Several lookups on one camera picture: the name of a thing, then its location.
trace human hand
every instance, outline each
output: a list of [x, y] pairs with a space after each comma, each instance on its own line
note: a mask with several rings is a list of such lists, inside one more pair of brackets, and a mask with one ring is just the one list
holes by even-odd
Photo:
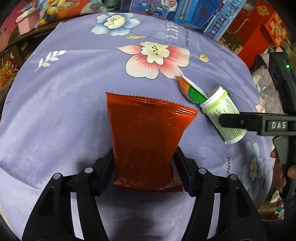
[[[281, 167], [281, 164], [279, 162], [276, 149], [274, 148], [273, 151], [270, 153], [271, 158], [275, 158], [274, 163], [274, 175], [275, 175], [275, 188], [280, 191], [280, 193], [283, 191], [283, 187], [286, 185], [286, 178], [283, 174], [283, 169]], [[288, 169], [288, 177], [291, 179], [296, 179], [296, 165], [291, 166]]]

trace red packet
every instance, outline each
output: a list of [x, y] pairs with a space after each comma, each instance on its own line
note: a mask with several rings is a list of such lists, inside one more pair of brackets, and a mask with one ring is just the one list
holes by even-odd
[[114, 185], [153, 191], [182, 191], [170, 160], [197, 111], [147, 97], [107, 93], [116, 170]]

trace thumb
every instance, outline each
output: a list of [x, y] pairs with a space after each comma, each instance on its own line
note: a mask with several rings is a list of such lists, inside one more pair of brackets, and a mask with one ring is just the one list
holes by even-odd
[[291, 179], [296, 179], [296, 165], [293, 165], [288, 169], [288, 177]]

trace silver screw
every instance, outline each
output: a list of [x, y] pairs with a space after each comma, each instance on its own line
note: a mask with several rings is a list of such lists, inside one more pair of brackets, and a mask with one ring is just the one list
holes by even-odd
[[92, 173], [93, 169], [91, 167], [85, 168], [84, 172], [85, 173]]
[[59, 179], [61, 177], [61, 174], [60, 173], [55, 173], [52, 177], [56, 180], [56, 179]]
[[237, 176], [234, 175], [234, 174], [230, 174], [229, 177], [230, 177], [230, 179], [233, 180], [233, 181], [235, 181], [235, 180], [237, 179]]
[[206, 173], [207, 173], [207, 170], [204, 169], [204, 168], [199, 168], [199, 169], [198, 169], [198, 172], [199, 172], [200, 174], [206, 174]]

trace yellow leaf print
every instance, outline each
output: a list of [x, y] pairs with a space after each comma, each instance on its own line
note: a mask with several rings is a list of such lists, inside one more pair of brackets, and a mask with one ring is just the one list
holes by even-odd
[[199, 59], [205, 63], [209, 62], [209, 58], [203, 53], [200, 54]]
[[134, 36], [126, 37], [126, 39], [142, 39], [142, 38], [145, 38], [145, 37], [147, 37], [147, 36], [134, 35]]

